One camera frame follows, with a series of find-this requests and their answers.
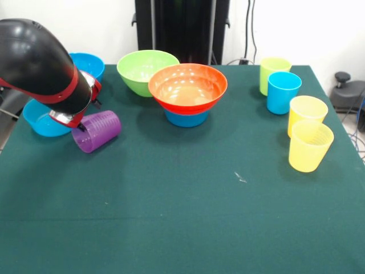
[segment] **plastic cup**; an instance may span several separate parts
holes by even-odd
[[[110,110],[87,115],[81,122],[86,130],[74,128],[71,133],[76,144],[86,153],[96,150],[121,132],[120,120]]]
[[[209,111],[205,111],[195,115],[180,115],[168,110],[165,110],[165,115],[168,121],[178,127],[196,127],[204,123],[207,119]]]
[[[260,92],[267,96],[267,79],[276,71],[290,71],[291,63],[282,58],[265,58],[260,64]]]
[[[300,172],[317,169],[334,140],[329,127],[316,120],[302,120],[293,125],[289,163]]]
[[[329,108],[325,102],[316,97],[307,95],[294,97],[290,101],[288,136],[291,138],[291,128],[296,122],[310,119],[322,123],[328,111]]]
[[[287,114],[292,100],[299,91],[302,80],[294,73],[279,71],[270,74],[267,90],[267,109],[274,114]]]

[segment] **orange bowl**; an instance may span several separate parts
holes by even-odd
[[[223,73],[215,68],[186,63],[158,71],[148,88],[164,109],[194,115],[211,109],[222,98],[227,85]]]

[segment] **purple cup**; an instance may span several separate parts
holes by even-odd
[[[116,114],[110,110],[85,116],[81,123],[86,130],[74,128],[72,137],[79,148],[90,153],[107,143],[121,132],[121,123]]]

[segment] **black knob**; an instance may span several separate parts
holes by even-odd
[[[336,77],[337,82],[342,83],[342,84],[346,83],[348,80],[351,79],[350,74],[348,74],[347,72],[343,72],[343,71],[336,72],[335,77]]]

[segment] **plastic bowl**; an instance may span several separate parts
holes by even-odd
[[[178,127],[196,127],[202,124],[208,117],[209,111],[195,115],[180,115],[165,110],[166,118],[170,123]]]
[[[210,110],[224,95],[227,79],[213,67],[180,64],[166,67],[149,81],[149,91],[162,107],[181,115]]]
[[[105,64],[99,57],[89,53],[70,53],[70,56],[79,70],[89,73],[99,83],[102,81]]]
[[[32,99],[24,106],[23,116],[36,133],[45,137],[61,136],[71,131],[69,127],[52,120],[49,112],[49,107]]]
[[[170,53],[160,50],[140,50],[127,54],[116,66],[124,83],[135,93],[143,97],[152,97],[148,82],[159,70],[179,64],[179,60]]]

